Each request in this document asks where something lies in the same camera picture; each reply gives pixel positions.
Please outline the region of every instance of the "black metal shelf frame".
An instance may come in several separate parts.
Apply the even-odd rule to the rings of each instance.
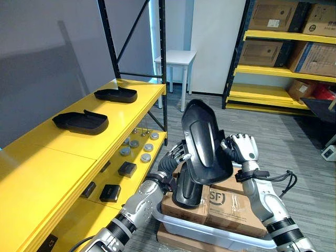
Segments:
[[[235,78],[234,72],[236,67],[238,66],[238,62],[240,59],[240,54],[242,53],[241,50],[243,48],[244,44],[244,34],[246,30],[248,29],[248,25],[250,23],[252,12],[254,8],[255,0],[246,0],[245,1],[245,7],[243,16],[241,18],[239,32],[236,40],[235,49],[232,55],[231,64],[229,68],[229,73],[226,78],[224,92],[222,96],[222,109],[225,109],[226,107],[226,98],[230,95],[231,87],[233,84],[233,80]]]
[[[119,70],[119,61],[126,49],[126,46],[128,42],[130,41],[130,38],[133,35],[133,32],[138,24],[138,21],[146,8],[146,5],[148,4],[149,0],[145,0],[142,8],[138,14],[138,16],[135,19],[135,22],[121,48],[121,51],[119,53],[119,56],[117,56],[113,44],[112,39],[112,33],[111,33],[111,27],[109,24],[109,19],[106,11],[105,1],[104,0],[97,0],[98,2],[98,8],[100,12],[101,21],[103,24],[105,36],[106,36],[106,42],[109,48],[110,57],[112,61],[113,71],[115,78],[121,79],[121,75],[130,75],[130,76],[142,76],[142,77],[152,77],[152,78],[160,78],[162,80],[162,84],[166,84],[166,35],[165,35],[165,0],[159,0],[159,19],[160,19],[160,52],[161,52],[161,75],[146,75],[142,73],[132,73],[132,72],[121,72]],[[148,111],[148,114],[150,117],[159,125],[159,127],[165,131],[168,132],[167,128],[167,96],[162,95],[162,103],[163,103],[163,125],[159,122],[159,120],[150,112]],[[167,146],[168,139],[166,138],[164,140],[164,145]]]

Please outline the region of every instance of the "black cable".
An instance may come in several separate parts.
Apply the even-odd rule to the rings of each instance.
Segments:
[[[256,178],[258,180],[271,181],[271,182],[280,182],[280,181],[284,181],[289,176],[290,176],[289,182],[286,188],[282,191],[282,194],[279,196],[279,198],[282,198],[290,189],[293,188],[293,186],[295,186],[295,184],[298,181],[298,177],[292,171],[287,170],[285,174],[277,176],[277,177],[266,178],[266,177],[260,177],[258,175],[254,175],[253,178]]]
[[[85,239],[81,240],[79,243],[77,243],[76,245],[74,245],[69,252],[74,252],[80,245],[82,245],[83,243],[87,242],[88,240],[91,240],[92,238],[93,238],[93,236],[90,236],[88,238],[85,238]]]

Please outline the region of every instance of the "sf logo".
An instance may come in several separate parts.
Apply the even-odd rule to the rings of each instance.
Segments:
[[[223,205],[225,202],[225,194],[210,191],[210,203],[216,206]]]

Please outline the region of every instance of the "brown cardboard box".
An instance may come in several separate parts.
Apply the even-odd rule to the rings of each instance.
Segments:
[[[294,80],[292,85],[290,86],[288,90],[288,94],[301,104],[303,102],[300,100],[300,98],[304,97],[310,97],[311,94],[314,92],[314,89],[316,85],[318,84],[317,81],[314,80]]]
[[[172,200],[172,193],[167,193],[161,203],[162,214],[184,219],[190,222],[204,224],[209,211],[209,191],[208,185],[203,185],[202,199],[199,206],[195,209],[184,209],[176,206]]]
[[[336,6],[313,4],[302,33],[336,37]]]
[[[336,45],[298,41],[288,68],[292,72],[336,77]]]
[[[273,67],[280,53],[283,42],[252,40],[244,42],[239,64]]]
[[[210,208],[205,224],[253,237],[267,234],[246,196],[214,188],[210,189]]]
[[[231,177],[229,177],[227,180],[213,184],[210,187],[244,195],[243,184],[238,183],[235,178],[235,174],[238,172],[238,170],[240,170],[240,168],[233,167],[233,174]]]
[[[226,248],[221,248],[216,245],[204,243],[199,240],[190,239],[180,235],[173,235],[166,231],[163,224],[160,224],[160,228],[157,231],[157,239],[161,244],[168,245],[173,248],[185,249],[192,252],[231,252]]]
[[[298,2],[257,0],[249,29],[288,31]]]

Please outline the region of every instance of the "red object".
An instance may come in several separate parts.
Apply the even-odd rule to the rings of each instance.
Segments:
[[[333,99],[335,99],[335,95],[328,89],[327,85],[322,85],[322,84],[318,85],[315,88],[313,96],[316,99],[320,99],[320,100],[333,100]]]

